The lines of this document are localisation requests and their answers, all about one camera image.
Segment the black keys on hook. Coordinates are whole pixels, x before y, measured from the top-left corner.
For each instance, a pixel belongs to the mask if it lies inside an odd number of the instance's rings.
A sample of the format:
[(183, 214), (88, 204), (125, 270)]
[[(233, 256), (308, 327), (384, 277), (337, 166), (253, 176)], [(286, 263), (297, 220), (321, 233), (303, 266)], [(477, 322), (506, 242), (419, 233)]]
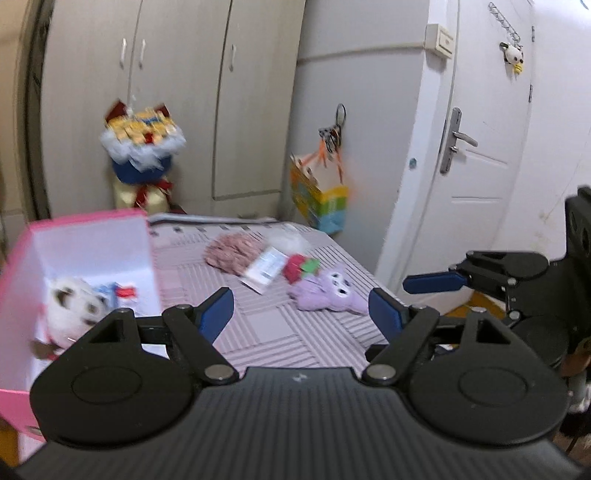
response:
[(346, 123), (346, 106), (339, 103), (335, 109), (335, 122), (331, 127), (318, 130), (321, 138), (321, 145), (329, 154), (334, 154), (342, 146), (342, 128)]

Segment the duck plush hanging on door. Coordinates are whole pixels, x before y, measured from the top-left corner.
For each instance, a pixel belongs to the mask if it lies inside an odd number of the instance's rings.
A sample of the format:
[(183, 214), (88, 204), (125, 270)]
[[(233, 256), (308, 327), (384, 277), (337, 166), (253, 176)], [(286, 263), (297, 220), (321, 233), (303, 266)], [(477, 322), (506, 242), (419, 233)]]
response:
[(524, 68), (524, 54), (519, 45), (508, 42), (501, 42), (499, 47), (503, 53), (504, 62), (507, 65), (507, 71), (514, 76), (519, 76)]

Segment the wall switch box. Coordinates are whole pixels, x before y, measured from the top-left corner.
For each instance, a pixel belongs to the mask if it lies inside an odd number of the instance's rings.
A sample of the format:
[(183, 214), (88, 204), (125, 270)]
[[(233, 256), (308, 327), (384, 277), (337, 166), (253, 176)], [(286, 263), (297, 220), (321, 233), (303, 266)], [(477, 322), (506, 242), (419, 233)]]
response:
[(442, 59), (451, 59), (455, 52), (455, 38), (443, 25), (428, 24), (424, 48)]

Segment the red strawberry plush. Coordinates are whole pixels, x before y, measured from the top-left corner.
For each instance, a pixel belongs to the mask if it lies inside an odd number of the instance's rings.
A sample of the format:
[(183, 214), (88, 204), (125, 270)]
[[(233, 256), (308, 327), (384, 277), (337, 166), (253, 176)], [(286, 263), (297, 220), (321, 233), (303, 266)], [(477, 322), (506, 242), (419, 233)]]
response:
[(320, 260), (296, 254), (287, 259), (283, 267), (283, 276), (290, 284), (297, 283), (307, 275), (315, 275), (320, 269)]

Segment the purple cream tube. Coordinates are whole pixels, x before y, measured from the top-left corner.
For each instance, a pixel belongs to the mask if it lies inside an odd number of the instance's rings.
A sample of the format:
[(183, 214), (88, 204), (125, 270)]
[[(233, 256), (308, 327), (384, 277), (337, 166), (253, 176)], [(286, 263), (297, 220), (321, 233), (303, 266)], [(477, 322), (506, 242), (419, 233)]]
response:
[(115, 305), (117, 308), (134, 309), (138, 305), (138, 291), (135, 285), (114, 284), (113, 287)]

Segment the cream gift box red ribbon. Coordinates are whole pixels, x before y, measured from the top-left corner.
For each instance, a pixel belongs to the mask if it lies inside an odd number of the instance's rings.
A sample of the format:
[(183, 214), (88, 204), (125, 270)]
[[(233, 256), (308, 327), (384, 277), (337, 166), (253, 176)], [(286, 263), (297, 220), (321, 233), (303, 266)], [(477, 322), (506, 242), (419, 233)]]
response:
[(170, 210), (173, 185), (166, 177), (144, 184), (126, 184), (113, 180), (116, 209), (141, 209), (147, 215), (167, 213)]

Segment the pink cardboard box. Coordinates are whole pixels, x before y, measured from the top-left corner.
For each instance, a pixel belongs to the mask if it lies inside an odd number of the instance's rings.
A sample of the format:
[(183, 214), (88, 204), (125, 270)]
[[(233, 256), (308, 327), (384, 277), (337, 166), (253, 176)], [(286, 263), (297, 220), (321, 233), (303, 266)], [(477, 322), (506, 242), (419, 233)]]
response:
[(42, 437), (36, 377), (111, 310), (161, 311), (146, 216), (104, 211), (32, 223), (1, 273), (1, 416)]

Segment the white panda plush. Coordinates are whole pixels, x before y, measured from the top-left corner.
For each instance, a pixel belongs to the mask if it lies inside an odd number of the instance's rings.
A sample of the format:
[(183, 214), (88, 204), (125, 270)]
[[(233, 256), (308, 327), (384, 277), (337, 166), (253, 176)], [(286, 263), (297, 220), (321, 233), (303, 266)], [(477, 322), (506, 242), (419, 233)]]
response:
[(33, 356), (53, 360), (99, 323), (109, 311), (92, 286), (77, 277), (59, 277), (48, 290), (44, 339), (30, 342)]

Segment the flower bouquet blue wrap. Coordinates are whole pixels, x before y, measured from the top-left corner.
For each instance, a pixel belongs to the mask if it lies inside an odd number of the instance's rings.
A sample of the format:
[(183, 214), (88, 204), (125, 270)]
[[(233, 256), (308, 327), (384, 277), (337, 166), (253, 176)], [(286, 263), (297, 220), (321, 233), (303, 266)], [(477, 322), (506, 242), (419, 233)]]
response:
[(115, 177), (124, 184), (160, 180), (171, 169), (172, 157), (186, 145), (183, 131), (163, 103), (134, 112), (117, 100), (104, 122), (99, 140)]

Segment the pink floral scrunchie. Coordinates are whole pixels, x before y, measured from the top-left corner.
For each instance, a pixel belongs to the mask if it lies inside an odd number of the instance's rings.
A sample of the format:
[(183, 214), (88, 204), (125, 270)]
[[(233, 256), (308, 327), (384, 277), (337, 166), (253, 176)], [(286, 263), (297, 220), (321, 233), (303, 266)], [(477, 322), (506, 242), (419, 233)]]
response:
[(221, 235), (204, 249), (204, 261), (230, 275), (241, 276), (263, 253), (266, 244), (247, 233)]

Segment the beige wardrobe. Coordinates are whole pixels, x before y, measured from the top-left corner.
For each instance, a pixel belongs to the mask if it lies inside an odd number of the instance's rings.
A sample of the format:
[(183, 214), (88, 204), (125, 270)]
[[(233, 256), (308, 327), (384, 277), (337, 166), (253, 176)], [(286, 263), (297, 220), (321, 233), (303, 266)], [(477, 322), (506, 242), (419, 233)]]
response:
[(174, 200), (190, 214), (276, 214), (301, 1), (58, 1), (41, 88), (50, 214), (113, 206), (99, 137), (114, 103), (164, 105), (186, 144)]

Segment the colourful paper gift bag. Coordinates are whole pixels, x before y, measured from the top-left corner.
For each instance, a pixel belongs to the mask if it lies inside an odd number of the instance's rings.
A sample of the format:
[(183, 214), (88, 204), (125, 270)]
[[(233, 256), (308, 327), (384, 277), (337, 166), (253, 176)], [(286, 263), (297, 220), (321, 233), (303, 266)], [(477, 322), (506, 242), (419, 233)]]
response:
[(349, 187), (341, 153), (331, 140), (321, 139), (315, 152), (290, 158), (290, 191), (311, 227), (329, 235), (345, 227)]

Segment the white door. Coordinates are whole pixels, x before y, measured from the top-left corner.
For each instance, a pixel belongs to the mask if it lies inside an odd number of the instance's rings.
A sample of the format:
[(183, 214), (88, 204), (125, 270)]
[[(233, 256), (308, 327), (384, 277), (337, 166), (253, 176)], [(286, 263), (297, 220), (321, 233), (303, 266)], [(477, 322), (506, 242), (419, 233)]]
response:
[(449, 115), (408, 275), (494, 244), (528, 128), (532, 20), (529, 1), (459, 4)]

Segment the purple plush toy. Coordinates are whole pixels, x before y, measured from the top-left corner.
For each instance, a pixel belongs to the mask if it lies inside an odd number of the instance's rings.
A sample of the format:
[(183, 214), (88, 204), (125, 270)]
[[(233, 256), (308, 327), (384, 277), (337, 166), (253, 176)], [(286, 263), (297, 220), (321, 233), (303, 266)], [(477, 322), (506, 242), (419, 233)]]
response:
[(356, 291), (344, 265), (321, 269), (315, 275), (305, 275), (290, 286), (288, 295), (301, 311), (369, 314), (368, 297)]

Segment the striped white tablecloth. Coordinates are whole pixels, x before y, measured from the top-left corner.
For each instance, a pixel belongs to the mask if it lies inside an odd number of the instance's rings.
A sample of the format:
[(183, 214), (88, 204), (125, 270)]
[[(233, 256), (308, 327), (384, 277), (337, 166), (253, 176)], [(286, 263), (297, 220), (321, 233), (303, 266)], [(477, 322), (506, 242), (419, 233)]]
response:
[(273, 280), (262, 294), (245, 286), (235, 275), (209, 266), (204, 249), (218, 236), (243, 232), (263, 239), (280, 226), (198, 225), (154, 223), (148, 232), (163, 307), (198, 305), (221, 287), (231, 289), (235, 313), (215, 348), (238, 371), (253, 366), (365, 368), (367, 348), (385, 343), (370, 317), (354, 313), (301, 312), (287, 295), (283, 277)]

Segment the small white blue box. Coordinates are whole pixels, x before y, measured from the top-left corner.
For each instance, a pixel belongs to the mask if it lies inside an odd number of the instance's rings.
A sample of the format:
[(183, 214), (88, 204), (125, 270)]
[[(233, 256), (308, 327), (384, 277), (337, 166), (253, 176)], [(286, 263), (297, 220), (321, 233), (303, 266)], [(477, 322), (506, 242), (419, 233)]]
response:
[(240, 281), (257, 294), (263, 295), (276, 277), (283, 272), (284, 266), (287, 265), (287, 259), (287, 255), (284, 255), (280, 250), (267, 247), (247, 267), (242, 277), (240, 277)]

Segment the blue wet wipes pack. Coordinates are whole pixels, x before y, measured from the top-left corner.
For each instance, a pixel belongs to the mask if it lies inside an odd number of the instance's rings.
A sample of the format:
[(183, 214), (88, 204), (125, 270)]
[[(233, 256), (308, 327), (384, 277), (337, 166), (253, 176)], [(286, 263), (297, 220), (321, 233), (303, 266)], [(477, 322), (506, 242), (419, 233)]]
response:
[(93, 284), (92, 289), (99, 299), (105, 304), (105, 308), (108, 311), (112, 311), (117, 308), (118, 301), (116, 296), (116, 282)]

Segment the black clothes rack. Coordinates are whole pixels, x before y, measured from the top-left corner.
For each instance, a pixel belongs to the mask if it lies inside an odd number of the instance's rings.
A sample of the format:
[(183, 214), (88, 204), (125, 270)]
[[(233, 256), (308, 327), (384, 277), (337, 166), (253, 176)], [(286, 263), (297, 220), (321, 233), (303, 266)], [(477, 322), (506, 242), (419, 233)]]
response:
[(43, 170), (41, 99), (43, 67), (54, 4), (52, 0), (33, 2), (31, 42), (27, 58), (24, 116), (26, 166), (32, 210), (36, 220), (50, 217)]

